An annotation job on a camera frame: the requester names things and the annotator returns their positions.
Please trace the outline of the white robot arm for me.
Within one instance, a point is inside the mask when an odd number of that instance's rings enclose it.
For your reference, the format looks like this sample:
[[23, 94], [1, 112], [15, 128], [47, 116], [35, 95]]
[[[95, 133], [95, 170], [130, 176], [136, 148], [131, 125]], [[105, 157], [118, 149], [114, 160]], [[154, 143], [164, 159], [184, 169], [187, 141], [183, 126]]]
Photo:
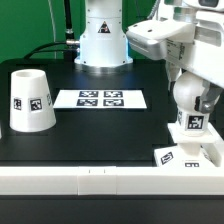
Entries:
[[184, 69], [204, 80], [195, 109], [210, 113], [224, 91], [224, 0], [156, 0], [146, 20], [122, 30], [122, 0], [85, 0], [75, 62], [100, 70], [129, 63], [128, 50], [164, 59], [171, 80]]

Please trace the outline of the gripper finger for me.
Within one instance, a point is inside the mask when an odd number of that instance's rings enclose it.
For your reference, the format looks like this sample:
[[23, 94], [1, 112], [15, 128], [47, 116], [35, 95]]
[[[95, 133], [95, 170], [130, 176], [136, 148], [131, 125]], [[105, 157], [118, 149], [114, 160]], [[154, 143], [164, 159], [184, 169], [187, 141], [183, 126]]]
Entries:
[[202, 114], [210, 114], [214, 111], [223, 89], [207, 80], [202, 82], [202, 87], [204, 90], [196, 97], [194, 109]]

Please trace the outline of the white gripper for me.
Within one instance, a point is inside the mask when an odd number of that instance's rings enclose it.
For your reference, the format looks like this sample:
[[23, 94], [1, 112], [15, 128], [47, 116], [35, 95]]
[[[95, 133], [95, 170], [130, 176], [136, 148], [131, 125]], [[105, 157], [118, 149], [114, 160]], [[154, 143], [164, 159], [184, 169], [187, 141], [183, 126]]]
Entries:
[[136, 52], [168, 61], [168, 90], [181, 68], [224, 89], [224, 0], [160, 0], [126, 35]]

